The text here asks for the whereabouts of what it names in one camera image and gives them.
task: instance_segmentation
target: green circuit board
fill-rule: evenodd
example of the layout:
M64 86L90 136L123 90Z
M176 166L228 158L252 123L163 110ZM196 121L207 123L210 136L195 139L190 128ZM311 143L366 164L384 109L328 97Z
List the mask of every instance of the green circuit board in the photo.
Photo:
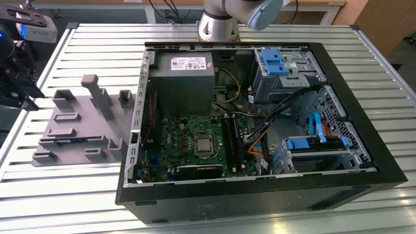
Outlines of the green circuit board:
M240 172L227 169L227 156L223 141L222 118L218 117L170 117L163 119L162 130L162 165L184 165L192 163L222 164L223 177L255 176L258 174L255 160L244 162L246 168ZM247 119L238 118L240 135L250 134ZM195 142L198 137L210 136L214 143L214 154L207 157L196 156Z

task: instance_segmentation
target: aluminum table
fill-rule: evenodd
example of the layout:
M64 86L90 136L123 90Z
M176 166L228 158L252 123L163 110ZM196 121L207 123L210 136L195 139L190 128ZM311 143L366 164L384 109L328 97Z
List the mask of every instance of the aluminum table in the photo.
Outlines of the aluminum table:
M195 25L80 24L67 29L39 80L47 96L23 111L0 150L0 231L7 233L415 233L416 95L360 30L348 26L240 27L243 41L322 42L410 182L335 210L144 225L115 205L120 164L32 167L58 89L87 95L98 74L110 94L136 92L146 41L195 41Z

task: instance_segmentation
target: yellow wire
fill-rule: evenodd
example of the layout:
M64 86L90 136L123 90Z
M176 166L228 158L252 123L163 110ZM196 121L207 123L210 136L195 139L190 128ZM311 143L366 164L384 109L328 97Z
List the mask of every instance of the yellow wire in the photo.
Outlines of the yellow wire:
M238 92L236 92L236 95L235 95L235 97L232 98L232 99L230 99L230 100L226 100L226 101L214 101L212 103L215 103L215 104L224 104L224 103L228 103L228 102L232 102L234 100L236 100L238 98L239 98L239 96L240 96L240 83L239 83L239 81L236 80L236 78L235 78L235 76L224 69L224 68L219 68L219 70L223 70L232 78L234 78L234 80L235 80L235 82L236 82L236 86L238 86L238 88L239 88L239 90L238 90Z

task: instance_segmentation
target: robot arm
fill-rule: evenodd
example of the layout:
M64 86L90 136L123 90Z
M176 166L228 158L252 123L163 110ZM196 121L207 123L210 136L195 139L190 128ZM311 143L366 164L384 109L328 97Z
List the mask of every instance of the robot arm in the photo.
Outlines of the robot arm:
M204 41L238 40L238 21L260 31L274 22L292 0L207 0L199 24Z

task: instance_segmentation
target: black cable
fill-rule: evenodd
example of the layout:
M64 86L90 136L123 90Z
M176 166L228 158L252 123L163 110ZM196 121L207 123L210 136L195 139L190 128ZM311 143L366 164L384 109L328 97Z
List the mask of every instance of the black cable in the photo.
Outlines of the black cable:
M188 18L190 12L191 12L191 10L188 10L188 13L186 14L186 16L184 16L184 18L183 18L183 22L184 22L184 20Z
M182 18L180 18L180 15L179 15L179 12L175 10L175 8L171 6L171 4L168 3L167 0L163 0L164 3L168 5L168 7L171 8L171 10L174 11L176 17L178 17L178 20L179 20L179 23L182 23Z
M151 6L152 6L152 8L154 8L154 11L155 11L156 14L159 15L159 17L163 18L164 21L167 21L168 23L171 23L171 21L170 21L166 17L163 17L162 14L159 13L159 11L156 10L156 8L155 8L155 6L154 6L154 3L152 3L152 0L150 0L150 4L151 4Z
M174 3L174 0L171 0L171 3L172 3L172 6L174 6L174 8L175 8L175 10L176 10L176 15L178 15L178 18L179 18L179 20L180 20L180 23L183 23L182 16L180 16L180 12L178 11L178 8L176 8L176 5L175 5L175 3Z
M292 19L290 21L284 22L283 24L287 24L287 23L294 24L295 18L298 16L298 12L299 12L299 0L296 0L296 10L295 10L294 17L292 17Z

